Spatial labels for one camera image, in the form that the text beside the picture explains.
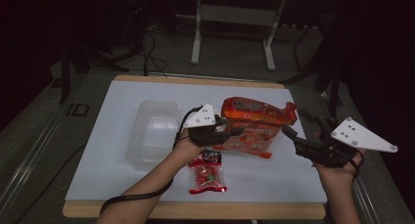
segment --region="snack bag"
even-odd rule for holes
[[[272,142],[284,123],[297,121],[296,105],[288,102],[284,109],[278,109],[263,102],[233,97],[226,99],[222,105],[222,116],[229,122],[224,129],[243,130],[242,134],[231,136],[223,145],[216,145],[215,150],[233,150],[263,158],[272,157]]]
[[[221,153],[205,150],[188,166],[192,170],[192,195],[206,191],[226,192],[222,173]]]

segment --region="white bracket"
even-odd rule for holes
[[[183,126],[185,128],[193,128],[214,125],[215,123],[216,120],[214,119],[213,105],[206,104],[192,117],[190,117]]]
[[[333,132],[332,138],[351,147],[373,151],[396,153],[394,146],[372,131],[354,121],[351,117],[345,119]]]

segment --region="plastic container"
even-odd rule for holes
[[[125,154],[136,169],[149,171],[171,152],[180,118],[175,102],[140,104]]]

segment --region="dark background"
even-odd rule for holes
[[[212,0],[230,2],[230,0]],[[61,58],[64,38],[111,52],[111,45],[140,45],[120,27],[137,16],[174,24],[175,14],[194,15],[196,0],[1,0],[0,130],[53,79],[49,66]],[[257,4],[234,0],[235,4]],[[314,13],[338,14],[319,51],[343,68],[367,126],[399,146],[382,154],[393,180],[415,215],[414,12],[415,0],[289,0],[282,23],[313,24]]]

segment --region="gray carpet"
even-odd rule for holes
[[[232,30],[228,34],[216,32],[218,24],[207,24],[203,33],[201,59],[197,66],[190,64],[193,45],[193,26],[181,26],[174,33],[150,33],[155,38],[152,56],[154,63],[149,61],[151,74],[156,75],[195,75],[214,78],[235,78],[253,81],[275,82],[299,73],[293,59],[292,50],[301,35],[301,30],[294,27],[279,28],[272,50],[277,70],[270,72],[266,69],[260,36],[266,31],[256,28],[247,37],[247,32]],[[318,30],[312,29],[299,47],[300,62],[304,65],[313,55],[321,41]],[[151,50],[153,39],[146,36],[145,46]],[[48,87],[30,104],[8,127],[0,133],[2,153],[0,154],[0,189],[7,188],[15,170],[25,158],[29,150],[38,145],[38,140],[44,140],[45,148],[39,152],[39,161],[29,171],[29,176],[18,195],[10,202],[8,215],[3,223],[94,223],[94,219],[66,218],[62,214],[65,195],[71,178],[82,155],[82,150],[71,158],[62,170],[66,160],[88,141],[100,107],[104,101],[111,80],[120,72],[112,71],[99,64],[94,64],[88,74],[72,70],[71,95],[68,100],[59,105],[60,89]],[[120,63],[130,68],[129,74],[142,74],[144,59],[137,56],[132,60]],[[60,76],[59,64],[51,67],[56,76]],[[310,114],[327,114],[327,100],[320,97],[312,89],[315,76],[302,80],[296,85],[287,86],[293,94],[296,104]],[[338,107],[338,118],[352,116],[362,122],[346,86],[342,85],[340,93],[341,104]],[[89,105],[90,111],[86,116],[68,114],[70,104]],[[315,127],[302,116],[307,137],[310,137]],[[373,206],[374,212],[360,208],[363,223],[414,223],[409,211],[400,197],[392,179],[383,165],[378,153],[368,153],[365,165],[362,167],[359,183],[362,183],[364,194],[368,197],[356,197],[359,205]],[[150,223],[207,223],[201,221],[159,221]],[[209,223],[250,223],[250,221],[210,221]],[[267,220],[263,223],[324,223],[323,220]]]

